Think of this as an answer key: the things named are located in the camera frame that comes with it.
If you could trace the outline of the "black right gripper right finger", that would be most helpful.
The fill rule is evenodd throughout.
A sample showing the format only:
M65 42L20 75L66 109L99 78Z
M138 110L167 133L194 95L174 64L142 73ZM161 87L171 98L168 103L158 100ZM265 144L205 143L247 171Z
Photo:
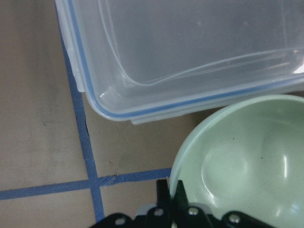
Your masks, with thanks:
M182 213L188 210L189 202L184 188L183 181L178 180L176 191L172 198L172 209L174 214Z

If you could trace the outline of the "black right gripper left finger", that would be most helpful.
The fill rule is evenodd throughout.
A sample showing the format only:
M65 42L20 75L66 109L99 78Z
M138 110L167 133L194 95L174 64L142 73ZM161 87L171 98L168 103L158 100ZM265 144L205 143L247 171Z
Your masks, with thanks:
M166 179L156 181L157 201L156 208L170 214L171 196L169 193L168 183Z

